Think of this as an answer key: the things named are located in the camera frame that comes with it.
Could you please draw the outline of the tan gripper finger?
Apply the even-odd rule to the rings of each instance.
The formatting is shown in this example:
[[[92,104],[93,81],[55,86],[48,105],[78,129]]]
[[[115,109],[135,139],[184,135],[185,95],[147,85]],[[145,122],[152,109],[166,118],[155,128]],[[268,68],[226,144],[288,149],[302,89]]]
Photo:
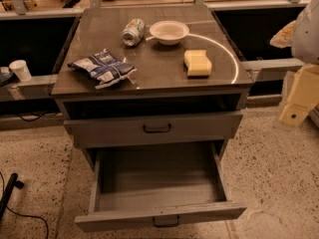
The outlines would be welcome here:
[[[295,21],[292,21],[279,30],[270,40],[270,45],[276,48],[287,48],[291,46]]]

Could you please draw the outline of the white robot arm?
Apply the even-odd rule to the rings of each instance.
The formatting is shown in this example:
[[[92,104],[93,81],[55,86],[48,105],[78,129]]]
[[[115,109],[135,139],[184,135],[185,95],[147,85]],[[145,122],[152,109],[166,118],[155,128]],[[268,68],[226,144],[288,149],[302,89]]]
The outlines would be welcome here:
[[[276,48],[291,48],[294,58],[319,64],[319,0],[311,0],[298,17],[279,30],[270,40]]]

